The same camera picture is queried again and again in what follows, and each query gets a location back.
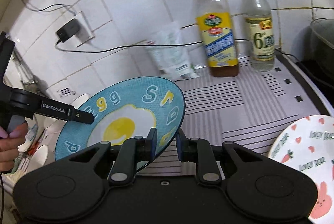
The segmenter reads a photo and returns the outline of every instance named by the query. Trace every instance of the blue plate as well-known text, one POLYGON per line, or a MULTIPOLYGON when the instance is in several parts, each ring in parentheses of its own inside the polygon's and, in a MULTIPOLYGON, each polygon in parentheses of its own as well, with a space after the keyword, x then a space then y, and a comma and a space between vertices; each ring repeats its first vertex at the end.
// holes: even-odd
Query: blue plate
MULTIPOLYGON (((93 124, 68 121, 56 145, 56 160, 100 141, 119 145, 151 128, 158 131, 155 155, 159 156, 180 128, 185 100, 173 82, 158 77, 139 77, 114 84, 86 101, 79 110, 90 112, 93 124)), ((137 164, 137 170, 148 162, 137 164)))

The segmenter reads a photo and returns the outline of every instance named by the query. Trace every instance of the egg print plate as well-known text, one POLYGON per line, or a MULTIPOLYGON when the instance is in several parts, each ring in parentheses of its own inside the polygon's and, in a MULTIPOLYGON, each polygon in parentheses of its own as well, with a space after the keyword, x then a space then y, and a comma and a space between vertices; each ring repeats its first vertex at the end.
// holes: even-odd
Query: egg print plate
POLYGON ((278 136, 268 157, 315 182, 318 200, 309 220, 334 224, 334 118, 316 115, 292 123, 278 136))
MULTIPOLYGON (((91 97, 79 110, 94 115, 91 125, 68 121, 56 145, 59 160, 101 141, 120 145, 137 135, 158 132, 156 157, 182 124, 185 100, 181 89, 159 77, 139 77, 114 84, 91 97)), ((137 164, 141 170, 148 162, 137 164)))

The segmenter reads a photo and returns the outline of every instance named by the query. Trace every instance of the pink fingernail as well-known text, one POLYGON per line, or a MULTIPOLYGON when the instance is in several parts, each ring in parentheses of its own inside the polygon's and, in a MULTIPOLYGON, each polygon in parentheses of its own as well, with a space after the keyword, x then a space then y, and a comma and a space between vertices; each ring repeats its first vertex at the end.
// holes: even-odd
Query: pink fingernail
POLYGON ((16 130, 12 131, 12 132, 9 134, 9 137, 10 137, 10 138, 18 138, 18 137, 20 137, 20 136, 21 136, 21 133, 20 133, 19 131, 16 131, 16 130))
POLYGON ((6 133, 6 131, 4 129, 1 129, 1 127, 0 127, 0 137, 2 137, 2 138, 7 138, 8 137, 8 133, 6 133))

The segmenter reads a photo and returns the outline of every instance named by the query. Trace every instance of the power adapter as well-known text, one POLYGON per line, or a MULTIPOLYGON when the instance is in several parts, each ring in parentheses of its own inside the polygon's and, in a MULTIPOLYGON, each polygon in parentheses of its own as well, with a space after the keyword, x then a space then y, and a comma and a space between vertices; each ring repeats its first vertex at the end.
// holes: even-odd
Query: power adapter
POLYGON ((76 19, 70 20, 56 32, 56 34, 59 37, 58 43, 67 41, 79 31, 80 31, 79 21, 76 19))

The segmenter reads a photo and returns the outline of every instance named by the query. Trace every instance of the plastic bag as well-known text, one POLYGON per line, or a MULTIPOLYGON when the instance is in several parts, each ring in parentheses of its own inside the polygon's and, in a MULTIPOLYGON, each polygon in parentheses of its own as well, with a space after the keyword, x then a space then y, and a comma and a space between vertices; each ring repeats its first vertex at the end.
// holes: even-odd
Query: plastic bag
POLYGON ((190 62, 186 46, 172 47, 173 45, 182 45, 181 30, 176 22, 162 27, 156 33, 152 33, 146 41, 146 47, 152 59, 156 63, 160 76, 171 81, 197 78, 199 75, 195 72, 190 62), (171 47, 152 45, 171 45, 171 47))

